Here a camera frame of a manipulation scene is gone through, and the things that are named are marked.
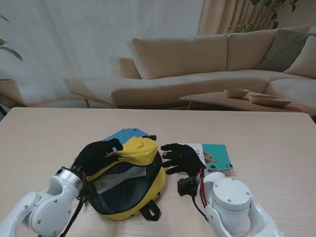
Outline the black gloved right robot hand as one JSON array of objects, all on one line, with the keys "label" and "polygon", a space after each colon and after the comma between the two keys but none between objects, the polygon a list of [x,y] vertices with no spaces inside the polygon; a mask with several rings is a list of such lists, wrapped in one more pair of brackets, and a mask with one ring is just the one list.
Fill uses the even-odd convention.
[{"label": "black gloved right robot hand", "polygon": [[162,167],[166,168],[167,175],[184,172],[192,177],[206,168],[195,150],[188,145],[173,143],[163,145],[160,149],[163,151],[162,158],[166,160]]}]

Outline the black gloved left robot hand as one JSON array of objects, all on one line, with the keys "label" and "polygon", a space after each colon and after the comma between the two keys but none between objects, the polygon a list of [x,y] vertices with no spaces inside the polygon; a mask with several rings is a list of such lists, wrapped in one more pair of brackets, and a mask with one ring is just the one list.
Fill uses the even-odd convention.
[{"label": "black gloved left robot hand", "polygon": [[123,150],[123,145],[117,138],[90,143],[82,149],[72,167],[84,172],[87,176],[94,175],[102,168],[119,160],[119,155],[110,155],[114,149]]}]

